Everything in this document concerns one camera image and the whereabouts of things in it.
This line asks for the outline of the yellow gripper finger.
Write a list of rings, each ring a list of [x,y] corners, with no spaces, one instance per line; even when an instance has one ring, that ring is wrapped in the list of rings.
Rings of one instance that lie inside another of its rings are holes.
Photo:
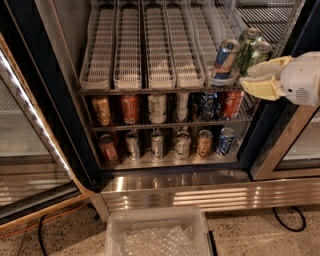
[[[286,96],[280,80],[273,73],[257,78],[242,77],[239,82],[245,92],[259,99],[276,101]]]
[[[292,56],[283,56],[251,66],[247,74],[251,78],[273,75],[279,78],[284,68],[294,60]]]

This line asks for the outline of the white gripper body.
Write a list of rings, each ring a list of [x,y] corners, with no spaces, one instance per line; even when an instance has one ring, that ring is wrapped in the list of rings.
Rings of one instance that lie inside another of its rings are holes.
[[[295,105],[320,105],[320,52],[308,52],[291,61],[281,72],[286,98]]]

